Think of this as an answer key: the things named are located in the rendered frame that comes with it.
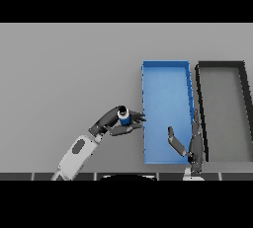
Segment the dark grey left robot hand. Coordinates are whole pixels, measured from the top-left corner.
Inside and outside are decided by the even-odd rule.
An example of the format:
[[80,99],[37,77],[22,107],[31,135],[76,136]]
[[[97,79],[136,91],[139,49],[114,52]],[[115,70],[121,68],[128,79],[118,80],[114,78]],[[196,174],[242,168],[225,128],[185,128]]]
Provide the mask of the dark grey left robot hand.
[[130,124],[121,125],[118,118],[118,110],[121,106],[117,106],[106,112],[88,131],[94,136],[104,135],[107,132],[111,136],[119,136],[129,134],[135,129],[141,128],[141,123],[145,121],[145,114],[129,110]]

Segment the blue pipe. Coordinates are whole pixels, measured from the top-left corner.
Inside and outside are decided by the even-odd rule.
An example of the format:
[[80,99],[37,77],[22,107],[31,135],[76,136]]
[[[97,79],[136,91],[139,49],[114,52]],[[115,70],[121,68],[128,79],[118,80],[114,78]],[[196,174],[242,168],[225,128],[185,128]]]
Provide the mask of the blue pipe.
[[129,110],[125,106],[121,106],[118,110],[118,118],[120,120],[121,125],[130,124],[130,115]]

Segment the dark grey bin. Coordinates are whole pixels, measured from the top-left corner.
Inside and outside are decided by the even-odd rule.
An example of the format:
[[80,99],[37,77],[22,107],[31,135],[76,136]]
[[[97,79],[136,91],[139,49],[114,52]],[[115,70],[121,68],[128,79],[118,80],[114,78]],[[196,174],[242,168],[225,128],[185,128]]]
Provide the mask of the dark grey bin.
[[244,61],[195,67],[206,161],[253,162],[253,104]]

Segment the blue bin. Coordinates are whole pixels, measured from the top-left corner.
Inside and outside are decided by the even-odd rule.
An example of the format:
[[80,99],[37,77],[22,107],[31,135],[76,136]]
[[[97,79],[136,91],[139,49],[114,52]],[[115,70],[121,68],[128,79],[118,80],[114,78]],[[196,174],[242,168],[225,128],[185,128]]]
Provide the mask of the blue bin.
[[187,164],[168,143],[168,127],[189,148],[194,119],[194,96],[188,60],[143,60],[142,112],[144,163]]

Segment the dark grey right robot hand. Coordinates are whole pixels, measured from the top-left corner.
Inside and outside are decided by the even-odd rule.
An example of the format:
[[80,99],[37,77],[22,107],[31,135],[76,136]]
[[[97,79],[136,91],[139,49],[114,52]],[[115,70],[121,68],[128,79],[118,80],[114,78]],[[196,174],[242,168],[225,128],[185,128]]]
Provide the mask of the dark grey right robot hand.
[[200,121],[198,110],[194,109],[194,119],[192,124],[192,137],[190,139],[189,149],[180,142],[174,135],[172,126],[168,127],[168,144],[182,157],[187,156],[191,167],[185,170],[184,181],[200,180],[203,161],[204,161],[204,143],[200,133]]

